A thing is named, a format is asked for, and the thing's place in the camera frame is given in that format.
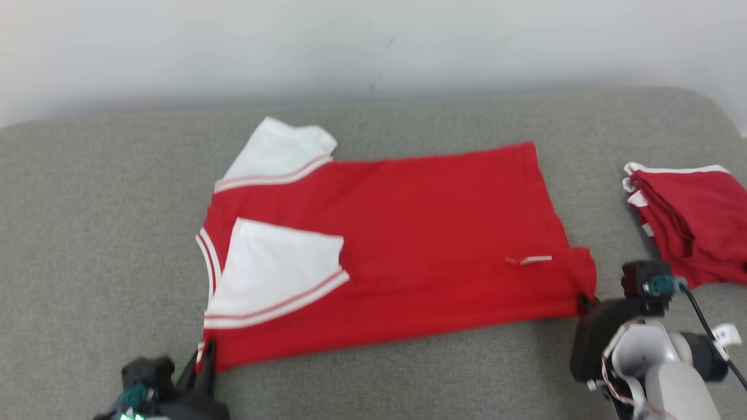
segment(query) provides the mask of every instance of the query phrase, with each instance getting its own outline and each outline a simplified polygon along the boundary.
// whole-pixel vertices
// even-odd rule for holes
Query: cable
[[[615,398],[617,401],[620,401],[621,403],[627,404],[634,408],[640,408],[643,411],[656,414],[657,416],[662,416],[665,419],[677,420],[676,417],[674,417],[670,412],[666,410],[658,410],[647,404],[640,404],[640,403],[635,402],[631,398],[625,397],[624,395],[620,395],[620,393],[617,392],[617,389],[615,389],[615,386],[610,381],[610,377],[608,376],[607,370],[608,370],[607,369],[607,358],[602,357],[602,379],[604,379],[604,383],[607,385],[607,390],[610,392],[610,395],[612,395],[612,397]]]
[[[705,317],[703,316],[703,312],[700,309],[700,306],[698,305],[698,302],[695,300],[695,296],[692,296],[692,292],[689,288],[687,288],[686,285],[680,285],[680,290],[687,296],[687,298],[690,300],[690,303],[692,304],[692,308],[695,310],[695,314],[698,316],[698,320],[701,322],[701,325],[705,329],[705,333],[708,335],[708,339],[711,341],[712,346],[716,346],[716,343],[718,340],[716,340],[716,337],[713,335],[713,331],[711,331],[710,327],[708,326],[708,323],[705,320]],[[734,376],[737,377],[738,380],[742,383],[742,386],[744,386],[745,390],[747,391],[747,380],[744,376],[742,376],[742,372],[740,372],[739,369],[734,365],[734,362],[731,361],[731,359],[726,360],[726,364],[729,365],[729,368],[734,373]]]

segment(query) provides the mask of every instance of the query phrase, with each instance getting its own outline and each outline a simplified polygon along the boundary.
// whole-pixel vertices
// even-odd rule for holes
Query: red folded clothing
[[[747,191],[719,165],[695,169],[625,165],[633,194],[662,259],[691,288],[710,282],[747,284]]]
[[[577,315],[571,247],[522,143],[335,161],[319,127],[265,120],[216,184],[197,240],[217,370],[278,357]]]

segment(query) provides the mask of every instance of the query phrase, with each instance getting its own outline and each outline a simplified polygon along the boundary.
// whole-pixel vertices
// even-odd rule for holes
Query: white stripe
[[[202,251],[202,256],[205,257],[205,266],[208,269],[208,305],[210,304],[210,300],[213,298],[213,293],[215,293],[215,290],[213,290],[213,268],[210,266],[210,258],[208,256],[208,250],[205,249],[205,245],[202,244],[202,241],[199,239],[199,235],[194,236],[195,241],[197,241],[197,246],[199,247],[199,250]]]
[[[202,228],[199,230],[199,235],[202,237],[202,239],[205,241],[205,244],[208,246],[208,253],[210,254],[210,260],[213,262],[213,269],[215,270],[215,287],[217,288],[220,284],[220,261],[218,261],[218,253],[215,252],[215,247],[213,246],[213,241],[210,240],[210,236],[208,235],[208,232],[205,230],[205,228]]]
[[[633,175],[633,172],[640,170],[646,173],[697,173],[697,172],[724,172],[730,173],[725,167],[721,165],[709,165],[704,167],[694,167],[685,169],[672,169],[668,167],[645,167],[636,162],[628,162],[625,165],[625,172],[628,175]]]
[[[646,232],[646,235],[649,238],[653,238],[654,237],[654,229],[651,228],[650,224],[648,224],[648,223],[642,224],[641,225],[641,229],[643,229],[643,232]]]
[[[326,294],[335,290],[340,285],[345,284],[345,282],[348,281],[349,279],[350,279],[350,276],[347,274],[347,272],[342,271],[337,277],[330,280],[327,284],[325,284],[318,290],[315,290],[313,293],[307,294],[306,296],[301,297],[300,299],[294,300],[288,303],[287,305],[281,306],[277,309],[273,309],[272,311],[264,312],[257,316],[252,316],[250,318],[242,318],[242,319],[205,318],[204,328],[206,330],[242,328],[242,327],[249,327],[252,325],[257,325],[263,322],[267,322],[271,319],[278,318],[283,315],[287,315],[293,311],[301,309],[304,306],[309,305],[310,303],[313,303],[321,299]]]
[[[272,176],[272,177],[247,177],[247,179],[236,179],[231,180],[227,179],[225,181],[219,181],[215,185],[214,192],[220,193],[221,191],[230,190],[233,188],[239,188],[239,187],[246,187],[248,185],[280,185],[280,184],[290,184],[291,182],[296,182],[305,176],[309,175],[310,173],[314,172],[316,169],[321,167],[322,165],[328,164],[332,161],[332,158],[325,158],[325,159],[319,159],[315,163],[309,165],[308,167],[303,168],[300,172],[293,173],[290,176]]]
[[[636,207],[648,207],[648,200],[643,196],[643,192],[641,191],[636,191],[628,197],[627,203]]]
[[[633,185],[632,182],[630,182],[630,177],[622,180],[622,189],[624,189],[626,193],[636,192],[636,186]]]

